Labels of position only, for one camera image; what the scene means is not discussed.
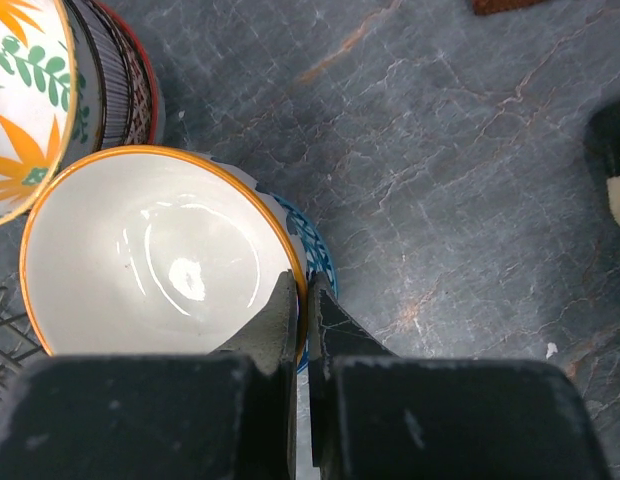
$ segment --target green leaf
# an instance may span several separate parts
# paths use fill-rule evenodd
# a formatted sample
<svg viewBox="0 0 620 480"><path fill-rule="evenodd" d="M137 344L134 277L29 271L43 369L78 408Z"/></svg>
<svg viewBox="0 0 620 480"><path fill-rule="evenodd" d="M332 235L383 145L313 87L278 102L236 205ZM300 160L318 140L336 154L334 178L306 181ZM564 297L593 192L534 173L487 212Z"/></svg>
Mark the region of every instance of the green leaf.
<svg viewBox="0 0 620 480"><path fill-rule="evenodd" d="M48 60L48 63L46 64L46 72L50 74L57 73L63 70L63 67L65 66L66 61L63 58L52 57L50 60Z"/></svg>
<svg viewBox="0 0 620 480"><path fill-rule="evenodd" d="M59 105L59 93L57 92L57 82L54 80L50 81L48 84L48 98L50 99L50 103L55 107Z"/></svg>
<svg viewBox="0 0 620 480"><path fill-rule="evenodd" d="M37 86L37 90L40 92L46 91L46 79L43 76L43 69L34 65L32 67L32 71L34 72L34 84Z"/></svg>
<svg viewBox="0 0 620 480"><path fill-rule="evenodd" d="M1 68L3 68L7 73L9 73L10 75L14 75L14 70L12 70L10 62L8 62L8 59L3 53L0 53L0 65Z"/></svg>
<svg viewBox="0 0 620 480"><path fill-rule="evenodd" d="M21 58L18 57L14 57L14 60L17 64L17 70L19 71L19 75L21 75L23 83L25 83L29 87L30 85L32 85L32 77L30 76L30 71L28 70L26 62L24 62Z"/></svg>
<svg viewBox="0 0 620 480"><path fill-rule="evenodd" d="M37 64L41 60L43 60L43 57L45 56L46 56L46 51L39 45L35 45L34 47L30 49L30 53L28 54L28 61L30 63Z"/></svg>
<svg viewBox="0 0 620 480"><path fill-rule="evenodd" d="M63 108L64 112L68 111L68 91L69 90L64 88L61 94L61 108Z"/></svg>
<svg viewBox="0 0 620 480"><path fill-rule="evenodd" d="M12 54L17 53L19 49L21 48L21 46L19 45L19 40L17 40L15 37L4 38L3 41L1 42L1 45L3 45L3 49L6 52L12 53Z"/></svg>

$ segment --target gray marble surface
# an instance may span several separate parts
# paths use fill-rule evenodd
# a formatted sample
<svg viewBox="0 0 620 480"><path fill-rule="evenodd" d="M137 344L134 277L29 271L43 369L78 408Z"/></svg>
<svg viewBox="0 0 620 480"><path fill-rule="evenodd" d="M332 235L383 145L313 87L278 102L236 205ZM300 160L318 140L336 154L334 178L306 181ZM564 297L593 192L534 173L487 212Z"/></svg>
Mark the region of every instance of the gray marble surface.
<svg viewBox="0 0 620 480"><path fill-rule="evenodd" d="M582 140L620 95L620 0L108 3L156 67L168 145L302 207L341 303L396 353L563 368L620 479L620 229ZM0 228L4 284L22 225Z"/></svg>

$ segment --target metal rack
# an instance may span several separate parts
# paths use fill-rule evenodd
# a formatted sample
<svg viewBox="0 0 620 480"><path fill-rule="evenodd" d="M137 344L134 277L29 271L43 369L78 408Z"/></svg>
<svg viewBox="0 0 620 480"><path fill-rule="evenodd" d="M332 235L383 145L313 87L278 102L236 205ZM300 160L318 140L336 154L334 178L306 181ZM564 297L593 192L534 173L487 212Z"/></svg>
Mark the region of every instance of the metal rack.
<svg viewBox="0 0 620 480"><path fill-rule="evenodd" d="M45 356L25 313L11 315L5 305L8 287L0 287L0 405L10 380L37 357Z"/></svg>

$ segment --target white spot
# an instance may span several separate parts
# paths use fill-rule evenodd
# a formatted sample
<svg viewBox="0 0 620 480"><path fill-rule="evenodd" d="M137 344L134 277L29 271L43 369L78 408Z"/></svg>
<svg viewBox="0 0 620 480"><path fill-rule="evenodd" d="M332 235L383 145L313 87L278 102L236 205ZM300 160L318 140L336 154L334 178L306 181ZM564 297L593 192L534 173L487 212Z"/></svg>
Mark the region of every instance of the white spot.
<svg viewBox="0 0 620 480"><path fill-rule="evenodd" d="M410 437L412 437L412 441L420 450L426 448L426 442L423 441L423 429L421 425L417 422L415 416L410 412L410 410L405 410L403 412L403 419L406 422L408 427L408 432L410 433Z"/></svg>
<svg viewBox="0 0 620 480"><path fill-rule="evenodd" d="M28 437L26 440L26 449L27 450L36 450L41 445L46 443L46 441L50 438L49 433L44 433L43 435L34 435L32 437Z"/></svg>
<svg viewBox="0 0 620 480"><path fill-rule="evenodd" d="M555 353L559 353L559 349L557 349L557 344L550 342L548 344L548 351L546 352L546 360L548 360Z"/></svg>

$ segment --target brown object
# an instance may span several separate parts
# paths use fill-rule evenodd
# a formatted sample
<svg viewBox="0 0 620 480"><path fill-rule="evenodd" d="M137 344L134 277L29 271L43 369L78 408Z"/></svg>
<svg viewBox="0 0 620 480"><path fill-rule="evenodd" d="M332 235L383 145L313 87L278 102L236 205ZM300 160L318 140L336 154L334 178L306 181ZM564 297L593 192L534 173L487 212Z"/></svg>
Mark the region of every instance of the brown object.
<svg viewBox="0 0 620 480"><path fill-rule="evenodd" d="M530 7L546 0L472 0L476 15L492 15L493 13Z"/></svg>

